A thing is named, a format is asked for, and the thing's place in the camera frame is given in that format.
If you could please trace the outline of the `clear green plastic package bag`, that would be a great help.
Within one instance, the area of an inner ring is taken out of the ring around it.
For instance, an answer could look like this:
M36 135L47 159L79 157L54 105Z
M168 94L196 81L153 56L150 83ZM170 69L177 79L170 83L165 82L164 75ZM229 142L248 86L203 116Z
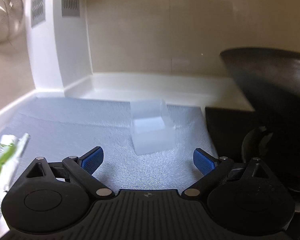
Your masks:
M27 133L20 138L12 134L4 134L0 138L0 219L1 202L12 186L12 179L29 139Z

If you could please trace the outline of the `grey textured counter mat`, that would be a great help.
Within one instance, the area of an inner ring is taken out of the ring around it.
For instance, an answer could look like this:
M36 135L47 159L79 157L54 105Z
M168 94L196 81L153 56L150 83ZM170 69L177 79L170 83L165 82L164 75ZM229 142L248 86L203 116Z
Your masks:
M170 105L168 110L175 124L175 148L140 156L135 154L130 136L127 102L35 98L18 109L2 133L30 135L16 176L35 157L59 162L100 146L104 160L94 176L113 191L183 191L202 178L193 164L194 150L201 148L211 155L216 151L200 108Z

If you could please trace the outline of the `clear plastic box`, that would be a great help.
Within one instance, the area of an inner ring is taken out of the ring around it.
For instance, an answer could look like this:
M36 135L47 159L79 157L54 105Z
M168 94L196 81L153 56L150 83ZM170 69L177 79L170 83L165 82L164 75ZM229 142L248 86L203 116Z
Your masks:
M175 124L164 100L130 102L130 135L136 155L175 147Z

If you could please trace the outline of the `black stove top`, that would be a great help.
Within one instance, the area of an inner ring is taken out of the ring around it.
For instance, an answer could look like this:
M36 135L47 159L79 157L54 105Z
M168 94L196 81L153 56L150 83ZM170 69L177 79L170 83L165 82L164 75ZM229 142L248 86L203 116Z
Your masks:
M288 187L300 212L300 144L292 136L275 137L255 112L205 108L207 130L214 152L236 163L260 158L275 178Z

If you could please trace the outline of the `black wok pan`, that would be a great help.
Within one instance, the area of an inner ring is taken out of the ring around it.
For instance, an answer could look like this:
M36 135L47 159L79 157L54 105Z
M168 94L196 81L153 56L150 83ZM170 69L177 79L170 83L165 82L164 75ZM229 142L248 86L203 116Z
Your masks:
M246 47L224 50L220 57L264 120L300 128L300 53Z

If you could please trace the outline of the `hanging metal mesh strainer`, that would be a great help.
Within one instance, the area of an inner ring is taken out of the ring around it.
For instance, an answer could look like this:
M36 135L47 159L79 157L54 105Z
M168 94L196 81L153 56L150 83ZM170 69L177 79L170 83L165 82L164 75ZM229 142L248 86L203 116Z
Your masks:
M0 44L19 34L23 18L23 0L0 0Z

